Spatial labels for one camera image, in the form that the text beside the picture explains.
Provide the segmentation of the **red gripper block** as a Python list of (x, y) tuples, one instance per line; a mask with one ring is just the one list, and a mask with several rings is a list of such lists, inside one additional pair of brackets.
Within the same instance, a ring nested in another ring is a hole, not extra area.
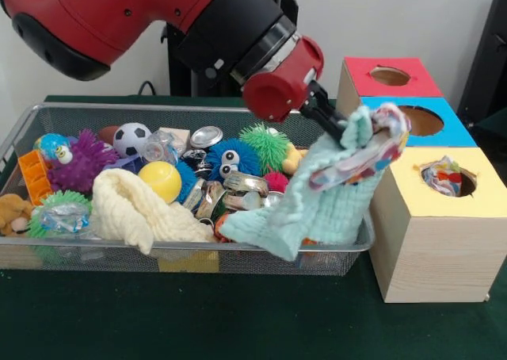
[[(316, 122), (339, 144), (345, 131), (344, 116), (316, 81), (322, 74), (324, 56), (310, 38), (291, 39), (286, 57), (276, 55), (261, 71), (251, 76), (242, 89), (248, 109), (264, 121), (281, 122), (296, 109)], [(310, 94), (315, 105), (304, 105)]]

